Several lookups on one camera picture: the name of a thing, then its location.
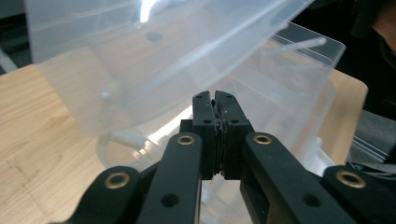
light wood surface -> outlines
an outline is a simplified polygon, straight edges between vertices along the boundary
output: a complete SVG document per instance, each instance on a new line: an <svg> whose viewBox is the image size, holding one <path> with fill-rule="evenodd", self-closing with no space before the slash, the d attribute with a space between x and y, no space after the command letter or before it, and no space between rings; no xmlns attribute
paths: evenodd
<svg viewBox="0 0 396 224"><path fill-rule="evenodd" d="M337 163L345 161L367 87L334 71L338 90L320 137ZM0 223L68 218L105 167L96 138L78 125L35 65L0 77Z"/></svg>

wood grain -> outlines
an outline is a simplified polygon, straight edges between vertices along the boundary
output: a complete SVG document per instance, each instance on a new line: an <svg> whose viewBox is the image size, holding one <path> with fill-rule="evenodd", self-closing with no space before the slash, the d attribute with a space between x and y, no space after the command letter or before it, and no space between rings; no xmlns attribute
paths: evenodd
<svg viewBox="0 0 396 224"><path fill-rule="evenodd" d="M342 163L367 87L339 72L338 90L320 136ZM48 223L68 218L95 177L105 170L96 138L78 125L35 65L0 77L0 223Z"/></svg>

wooden table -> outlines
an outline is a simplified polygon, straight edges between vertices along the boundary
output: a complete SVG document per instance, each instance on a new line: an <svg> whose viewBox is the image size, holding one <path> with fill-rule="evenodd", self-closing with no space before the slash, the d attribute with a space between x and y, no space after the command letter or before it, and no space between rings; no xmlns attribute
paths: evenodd
<svg viewBox="0 0 396 224"><path fill-rule="evenodd" d="M334 71L337 96L320 132L324 150L344 163L367 87ZM105 167L96 138L78 125L35 65L0 77L0 223L68 218Z"/></svg>

